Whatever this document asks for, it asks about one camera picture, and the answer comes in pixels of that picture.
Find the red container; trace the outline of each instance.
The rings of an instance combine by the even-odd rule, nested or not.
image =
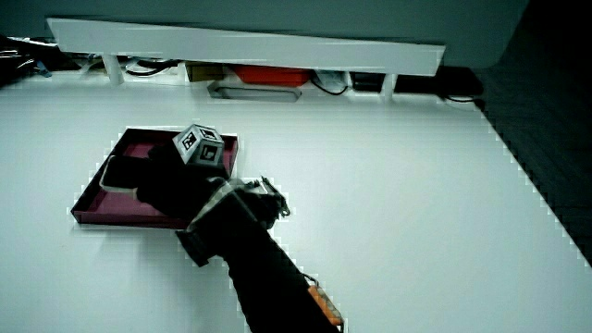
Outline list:
[[[148,157],[148,151],[153,146],[164,144],[177,134],[178,131],[127,129],[110,155]],[[238,137],[221,136],[225,144],[224,167],[231,175],[239,150]],[[189,220],[166,216],[148,203],[133,200],[126,194],[103,190],[99,181],[105,165],[106,160],[70,211],[78,223],[173,229],[184,229],[191,223]]]
[[[311,77],[310,69],[234,65],[232,70],[245,83],[300,87]]]

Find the tray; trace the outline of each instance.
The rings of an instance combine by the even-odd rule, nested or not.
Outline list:
[[[172,140],[178,131],[159,129],[126,129],[111,151],[111,155],[148,157],[148,151],[157,144]],[[221,134],[224,140],[224,167],[228,176],[232,174],[239,150],[236,135]],[[72,215],[80,224],[127,226],[141,228],[184,229],[191,221],[166,216],[148,203],[133,200],[125,193],[108,192],[99,181],[105,171],[106,161],[94,175],[76,204]]]

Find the white cube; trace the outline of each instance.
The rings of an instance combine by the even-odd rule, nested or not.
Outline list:
[[[224,140],[218,132],[193,124],[173,138],[186,165],[219,167],[223,164]]]

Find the white table surface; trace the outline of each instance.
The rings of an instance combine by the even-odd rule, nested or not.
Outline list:
[[[288,196],[272,234],[349,332],[592,331],[590,267],[478,111],[319,96],[58,75],[0,90],[0,331],[247,330],[220,260],[193,265],[172,230],[69,213],[127,126],[192,122],[238,133],[237,176]]]

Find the wire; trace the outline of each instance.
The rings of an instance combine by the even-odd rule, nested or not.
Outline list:
[[[311,82],[314,84],[314,86],[316,86],[316,88],[322,90],[325,93],[332,94],[334,96],[339,96],[339,95],[345,93],[345,91],[347,91],[348,88],[350,88],[350,87],[346,86],[341,92],[330,92],[330,91],[326,90],[325,88],[321,87],[320,85],[316,84],[315,80],[311,80]]]
[[[475,106],[477,108],[479,108],[479,110],[481,110],[481,112],[484,112],[485,111],[485,101],[483,99],[481,99],[481,98],[471,97],[471,99],[468,99],[468,100],[459,100],[459,99],[456,99],[456,98],[452,98],[449,95],[438,95],[438,97],[443,102],[446,102],[448,100],[448,101],[457,102],[457,103],[475,103]]]
[[[179,60],[164,60],[164,61],[152,61],[152,60],[138,60],[138,66],[151,69],[171,68],[180,63]]]
[[[160,73],[161,71],[163,71],[165,69],[167,69],[167,68],[153,69],[153,70],[150,70],[150,71],[147,71],[147,72],[135,72],[135,71],[131,71],[131,70],[127,69],[126,70],[126,73],[128,73],[130,75],[133,75],[133,76],[145,77],[145,76],[151,76],[151,75],[154,75],[154,74],[158,74],[158,73]]]
[[[33,62],[34,62],[33,59],[29,59],[29,60],[25,61],[24,63],[18,65],[17,69],[19,69],[19,68],[21,68],[21,67],[23,67],[25,65],[29,65],[30,63],[33,63]]]

